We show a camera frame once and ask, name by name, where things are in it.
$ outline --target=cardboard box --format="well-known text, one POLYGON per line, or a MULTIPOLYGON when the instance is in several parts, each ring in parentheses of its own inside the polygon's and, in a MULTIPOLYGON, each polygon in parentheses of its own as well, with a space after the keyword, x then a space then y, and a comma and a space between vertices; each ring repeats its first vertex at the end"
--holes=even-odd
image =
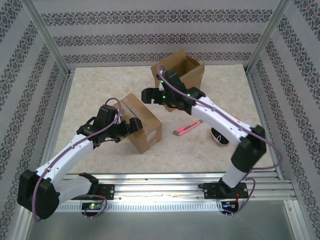
POLYGON ((134 94, 130 93, 120 102, 124 110, 123 120, 129 122, 130 118, 136 117, 142 122, 143 128, 127 138, 143 154, 161 140, 162 123, 134 94))
MULTIPOLYGON (((184 49, 177 51, 173 55, 167 57, 166 59, 151 67, 152 75, 154 78, 154 85, 156 88, 159 87, 159 80, 157 80, 156 77, 156 75, 158 74, 157 66, 159 64, 164 65, 166 71, 175 70, 178 73, 181 82, 185 84, 185 87, 187 89, 192 87, 200 89, 202 76, 205 72, 205 64, 200 64, 192 57, 186 56, 186 52, 184 49)), ((174 108, 169 108, 167 106, 164 107, 169 112, 175 110, 174 108)))

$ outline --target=enclosure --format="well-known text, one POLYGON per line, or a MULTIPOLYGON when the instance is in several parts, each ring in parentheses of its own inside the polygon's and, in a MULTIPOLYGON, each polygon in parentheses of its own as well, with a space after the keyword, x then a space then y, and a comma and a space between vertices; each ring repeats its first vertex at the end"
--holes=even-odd
MULTIPOLYGON (((319 0, 0 5, 1 239, 320 239, 319 0), (162 122, 161 141, 144 154, 127 139, 105 143, 64 179, 88 172, 115 184, 109 215, 83 219, 68 201, 33 223, 17 203, 22 172, 48 162, 109 97, 140 98, 154 84, 150 66, 182 48, 205 63, 201 90, 262 125, 283 156, 281 167, 250 173, 256 189, 243 213, 225 219, 197 190, 221 178, 234 147, 215 144, 206 123, 173 136, 197 119, 148 105, 162 122)), ((257 165, 278 160, 270 147, 257 165)))

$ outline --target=beige marble floor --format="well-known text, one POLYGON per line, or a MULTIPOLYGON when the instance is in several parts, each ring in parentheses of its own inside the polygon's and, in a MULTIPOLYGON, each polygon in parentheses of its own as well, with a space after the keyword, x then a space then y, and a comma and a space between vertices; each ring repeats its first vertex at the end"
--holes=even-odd
MULTIPOLYGON (((66 105, 55 153, 76 134, 79 126, 96 116, 99 107, 110 97, 124 98, 134 93, 139 99, 144 88, 154 87, 149 66, 77 68, 66 105)), ((210 65, 205 67, 201 90, 222 109, 252 126, 259 117, 242 65, 210 65)), ((169 173, 225 172, 235 150, 231 145, 219 146, 206 123, 175 136, 172 132, 196 118, 163 106, 147 107, 162 122, 162 140, 144 154, 138 153, 128 139, 120 143, 106 142, 80 161, 72 173, 169 173)), ((272 164, 269 152, 256 166, 272 164)))

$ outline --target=patterned wallpaper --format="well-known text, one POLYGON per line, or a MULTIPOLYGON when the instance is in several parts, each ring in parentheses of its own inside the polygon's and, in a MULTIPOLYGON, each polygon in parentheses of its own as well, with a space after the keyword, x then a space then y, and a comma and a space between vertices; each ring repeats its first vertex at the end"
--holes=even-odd
POLYGON ((319 13, 316 1, 291 2, 251 75, 311 239, 320 239, 319 13))
POLYGON ((277 3, 35 1, 71 69, 153 65, 182 47, 207 64, 244 64, 277 3))
POLYGON ((0 240, 18 216, 21 173, 42 159, 64 76, 21 3, 0 0, 0 240))

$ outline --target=wall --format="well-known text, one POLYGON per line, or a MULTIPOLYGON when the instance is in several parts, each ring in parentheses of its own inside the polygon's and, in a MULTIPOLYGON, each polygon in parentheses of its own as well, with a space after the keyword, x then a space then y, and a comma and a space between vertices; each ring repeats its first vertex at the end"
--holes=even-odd
POLYGON ((0 240, 12 234, 19 177, 39 165, 64 76, 22 4, 0 0, 0 240))
POLYGON ((319 3, 290 3, 251 73, 311 239, 320 239, 319 3))
POLYGON ((37 0, 70 69, 149 66, 185 47, 207 64, 245 64, 279 0, 37 0))

